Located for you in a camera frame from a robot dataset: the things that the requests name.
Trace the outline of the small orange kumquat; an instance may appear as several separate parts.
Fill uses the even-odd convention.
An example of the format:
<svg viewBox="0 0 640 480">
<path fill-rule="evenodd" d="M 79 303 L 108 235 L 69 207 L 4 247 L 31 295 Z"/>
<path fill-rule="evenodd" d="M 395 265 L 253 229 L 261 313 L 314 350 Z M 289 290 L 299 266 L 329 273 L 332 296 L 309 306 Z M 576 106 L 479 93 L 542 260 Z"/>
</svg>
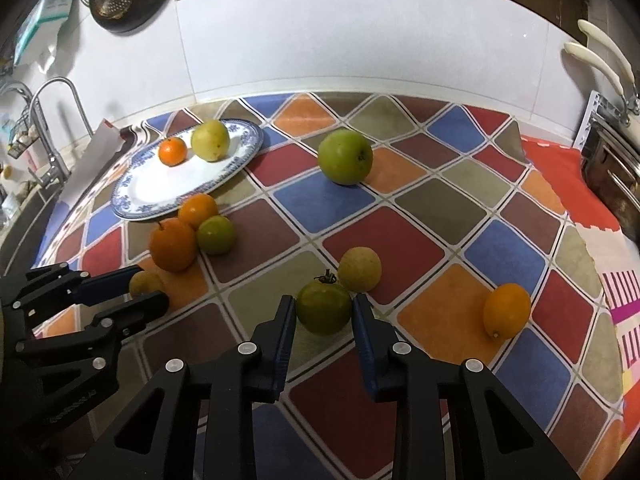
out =
<svg viewBox="0 0 640 480">
<path fill-rule="evenodd" d="M 506 283 L 498 286 L 485 301 L 485 332 L 494 339 L 515 337 L 526 325 L 531 308 L 529 294 L 521 285 Z"/>
</svg>

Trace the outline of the colourful diamond pattern tablecloth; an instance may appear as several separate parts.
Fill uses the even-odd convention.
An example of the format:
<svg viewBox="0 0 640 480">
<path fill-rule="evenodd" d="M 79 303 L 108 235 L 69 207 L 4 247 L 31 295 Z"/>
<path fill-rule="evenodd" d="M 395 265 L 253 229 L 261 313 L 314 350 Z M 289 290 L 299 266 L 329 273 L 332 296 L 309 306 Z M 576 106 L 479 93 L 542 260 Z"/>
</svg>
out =
<svg viewBox="0 0 640 480">
<path fill-rule="evenodd" d="M 486 364 L 584 479 L 639 433 L 639 255 L 587 188 L 582 156 L 506 113 L 388 94 L 302 92 L 146 118 L 153 203 L 198 168 L 203 122 L 262 129 L 254 159 L 165 220 L 119 218 L 125 156 L 76 207 L 58 205 L 39 263 L 102 274 L 128 264 L 169 298 L 122 348 L 119 390 L 70 435 L 77 457 L 169 360 L 203 363 L 300 301 L 284 393 L 254 411 L 263 479 L 387 479 L 395 409 L 360 375 L 347 314 L 378 318 L 431 358 Z"/>
</svg>

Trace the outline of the small orange mandarin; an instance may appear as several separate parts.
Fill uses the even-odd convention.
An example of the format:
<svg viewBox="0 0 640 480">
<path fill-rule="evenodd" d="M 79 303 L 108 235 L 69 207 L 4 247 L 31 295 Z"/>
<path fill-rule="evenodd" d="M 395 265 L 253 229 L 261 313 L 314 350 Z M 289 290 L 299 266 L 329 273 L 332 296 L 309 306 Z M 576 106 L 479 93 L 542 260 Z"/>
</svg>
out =
<svg viewBox="0 0 640 480">
<path fill-rule="evenodd" d="M 175 167 L 188 157 L 188 147 L 178 136 L 170 136 L 158 144 L 157 155 L 163 165 Z"/>
</svg>

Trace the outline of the steel kitchen sink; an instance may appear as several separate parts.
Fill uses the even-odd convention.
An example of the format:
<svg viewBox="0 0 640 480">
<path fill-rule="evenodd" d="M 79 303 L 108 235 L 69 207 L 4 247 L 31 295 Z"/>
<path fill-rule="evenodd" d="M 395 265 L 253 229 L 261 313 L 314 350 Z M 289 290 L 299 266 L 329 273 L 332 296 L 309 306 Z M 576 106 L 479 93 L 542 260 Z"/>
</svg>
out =
<svg viewBox="0 0 640 480">
<path fill-rule="evenodd" d="M 25 272 L 36 262 L 61 185 L 34 188 L 1 237 L 1 275 Z"/>
</svg>

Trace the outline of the green apple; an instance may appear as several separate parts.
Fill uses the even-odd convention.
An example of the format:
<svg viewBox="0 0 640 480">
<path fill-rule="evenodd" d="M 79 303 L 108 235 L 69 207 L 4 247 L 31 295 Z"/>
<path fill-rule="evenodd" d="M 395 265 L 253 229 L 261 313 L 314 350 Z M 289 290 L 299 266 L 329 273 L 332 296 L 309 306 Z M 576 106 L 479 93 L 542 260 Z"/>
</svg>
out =
<svg viewBox="0 0 640 480">
<path fill-rule="evenodd" d="M 335 130 L 320 143 L 318 164 L 323 174 L 332 182 L 345 186 L 356 185 L 371 171 L 371 144 L 359 132 Z"/>
</svg>

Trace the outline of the green tomato with stem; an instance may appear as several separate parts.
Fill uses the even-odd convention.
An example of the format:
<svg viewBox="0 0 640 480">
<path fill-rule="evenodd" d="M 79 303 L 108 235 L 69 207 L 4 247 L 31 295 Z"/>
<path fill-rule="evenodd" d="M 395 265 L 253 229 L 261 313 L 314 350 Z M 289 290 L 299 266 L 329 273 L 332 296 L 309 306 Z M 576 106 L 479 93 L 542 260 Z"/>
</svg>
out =
<svg viewBox="0 0 640 480">
<path fill-rule="evenodd" d="M 331 336 L 349 322 L 352 297 L 336 275 L 326 269 L 297 293 L 295 309 L 306 330 L 319 336 Z"/>
</svg>

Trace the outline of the round yellow brown fruit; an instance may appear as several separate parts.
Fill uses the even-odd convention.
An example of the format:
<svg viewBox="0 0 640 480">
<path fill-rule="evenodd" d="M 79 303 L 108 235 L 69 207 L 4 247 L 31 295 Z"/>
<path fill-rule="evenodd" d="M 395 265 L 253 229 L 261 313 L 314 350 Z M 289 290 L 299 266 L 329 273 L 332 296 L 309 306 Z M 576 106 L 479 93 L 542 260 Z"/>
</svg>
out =
<svg viewBox="0 0 640 480">
<path fill-rule="evenodd" d="M 342 255 L 337 277 L 351 292 L 370 292 L 382 278 L 382 262 L 370 247 L 353 247 Z"/>
</svg>

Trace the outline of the yellow green pear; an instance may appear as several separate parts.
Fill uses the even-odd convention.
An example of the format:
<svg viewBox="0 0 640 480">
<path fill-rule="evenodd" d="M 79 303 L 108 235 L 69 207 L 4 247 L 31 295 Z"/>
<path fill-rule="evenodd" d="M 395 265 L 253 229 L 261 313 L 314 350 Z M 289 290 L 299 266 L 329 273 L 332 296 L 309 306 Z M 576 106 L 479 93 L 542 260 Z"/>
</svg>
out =
<svg viewBox="0 0 640 480">
<path fill-rule="evenodd" d="M 192 131 L 191 148 L 196 156 L 206 162 L 224 159 L 230 148 L 227 127 L 219 120 L 203 122 Z"/>
</svg>

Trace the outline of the large orange with stem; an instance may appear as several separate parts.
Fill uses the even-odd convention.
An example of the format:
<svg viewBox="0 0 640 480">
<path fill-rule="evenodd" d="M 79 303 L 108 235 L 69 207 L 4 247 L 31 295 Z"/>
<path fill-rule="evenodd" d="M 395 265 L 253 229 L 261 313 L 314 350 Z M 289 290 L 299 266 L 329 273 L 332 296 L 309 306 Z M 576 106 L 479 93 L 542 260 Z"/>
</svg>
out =
<svg viewBox="0 0 640 480">
<path fill-rule="evenodd" d="M 198 256 L 195 232 L 178 218 L 162 220 L 150 235 L 149 251 L 160 269 L 170 273 L 182 272 Z"/>
</svg>

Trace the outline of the teal white paper box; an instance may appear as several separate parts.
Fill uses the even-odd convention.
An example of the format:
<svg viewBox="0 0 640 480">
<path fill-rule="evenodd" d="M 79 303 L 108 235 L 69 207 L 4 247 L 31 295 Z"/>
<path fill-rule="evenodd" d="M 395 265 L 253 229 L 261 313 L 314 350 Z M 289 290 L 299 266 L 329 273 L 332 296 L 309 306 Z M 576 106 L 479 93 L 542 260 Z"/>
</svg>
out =
<svg viewBox="0 0 640 480">
<path fill-rule="evenodd" d="M 36 63 L 47 73 L 56 58 L 58 33 L 70 17 L 74 0 L 39 0 L 15 38 L 15 66 Z"/>
</svg>

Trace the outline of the small yellow brown fruit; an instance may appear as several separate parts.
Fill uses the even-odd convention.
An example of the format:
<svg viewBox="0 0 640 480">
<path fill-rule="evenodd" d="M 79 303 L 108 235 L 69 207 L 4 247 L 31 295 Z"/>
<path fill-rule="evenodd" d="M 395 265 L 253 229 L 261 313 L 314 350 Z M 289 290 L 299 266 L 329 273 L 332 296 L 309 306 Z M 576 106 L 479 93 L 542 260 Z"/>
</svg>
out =
<svg viewBox="0 0 640 480">
<path fill-rule="evenodd" d="M 129 295 L 132 298 L 152 294 L 153 292 L 166 292 L 164 282 L 155 273 L 140 271 L 134 274 L 129 282 Z"/>
</svg>

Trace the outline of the small green mandarin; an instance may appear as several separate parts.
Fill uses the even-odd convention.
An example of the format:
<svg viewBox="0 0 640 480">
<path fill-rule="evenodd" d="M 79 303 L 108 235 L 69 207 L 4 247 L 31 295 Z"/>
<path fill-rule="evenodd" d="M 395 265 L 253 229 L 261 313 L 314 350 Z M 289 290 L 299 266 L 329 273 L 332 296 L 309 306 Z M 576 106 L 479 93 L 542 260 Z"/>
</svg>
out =
<svg viewBox="0 0 640 480">
<path fill-rule="evenodd" d="M 198 227 L 196 240 L 202 252 L 213 256 L 222 255 L 235 243 L 235 227 L 227 217 L 213 216 Z"/>
</svg>

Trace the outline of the large orange without stem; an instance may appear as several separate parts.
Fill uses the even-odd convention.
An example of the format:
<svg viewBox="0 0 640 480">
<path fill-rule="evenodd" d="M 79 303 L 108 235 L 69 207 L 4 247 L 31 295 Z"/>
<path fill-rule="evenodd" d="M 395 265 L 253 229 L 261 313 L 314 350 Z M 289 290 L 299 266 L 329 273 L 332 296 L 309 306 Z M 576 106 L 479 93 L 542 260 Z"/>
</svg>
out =
<svg viewBox="0 0 640 480">
<path fill-rule="evenodd" d="M 205 220 L 218 214 L 218 206 L 213 196 L 195 194 L 182 203 L 178 210 L 178 219 L 196 231 Z"/>
</svg>

